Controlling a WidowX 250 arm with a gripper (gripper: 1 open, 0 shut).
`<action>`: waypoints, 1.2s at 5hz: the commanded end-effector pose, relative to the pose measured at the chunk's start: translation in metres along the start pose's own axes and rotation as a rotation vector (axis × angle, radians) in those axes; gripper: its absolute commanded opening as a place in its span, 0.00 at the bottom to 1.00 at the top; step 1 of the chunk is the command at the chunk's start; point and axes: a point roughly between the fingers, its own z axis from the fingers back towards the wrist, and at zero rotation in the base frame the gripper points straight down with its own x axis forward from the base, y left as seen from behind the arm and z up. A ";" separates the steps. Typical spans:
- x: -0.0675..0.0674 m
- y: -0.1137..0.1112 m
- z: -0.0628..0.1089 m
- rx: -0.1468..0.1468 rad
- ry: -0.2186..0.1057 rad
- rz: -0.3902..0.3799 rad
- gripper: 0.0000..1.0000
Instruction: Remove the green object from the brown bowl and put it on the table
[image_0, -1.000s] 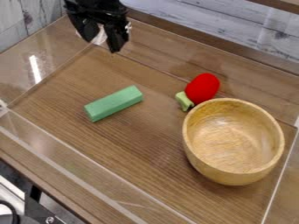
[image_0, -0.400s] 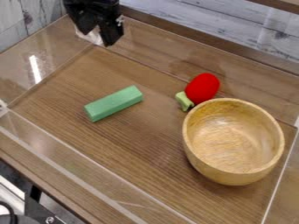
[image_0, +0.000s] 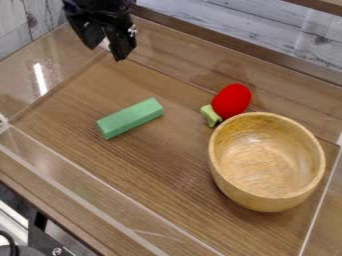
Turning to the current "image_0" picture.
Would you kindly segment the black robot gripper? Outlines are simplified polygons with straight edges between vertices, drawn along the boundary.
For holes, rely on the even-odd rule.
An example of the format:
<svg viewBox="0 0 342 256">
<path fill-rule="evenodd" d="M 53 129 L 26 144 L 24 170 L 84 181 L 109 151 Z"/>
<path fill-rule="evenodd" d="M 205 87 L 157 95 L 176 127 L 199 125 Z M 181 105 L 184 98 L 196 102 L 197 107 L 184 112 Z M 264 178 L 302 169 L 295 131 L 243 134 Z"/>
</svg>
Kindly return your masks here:
<svg viewBox="0 0 342 256">
<path fill-rule="evenodd" d="M 82 44 L 93 50 L 106 39 L 116 61 L 124 60 L 136 48 L 136 25 L 129 11 L 136 0 L 61 0 L 69 25 Z"/>
</svg>

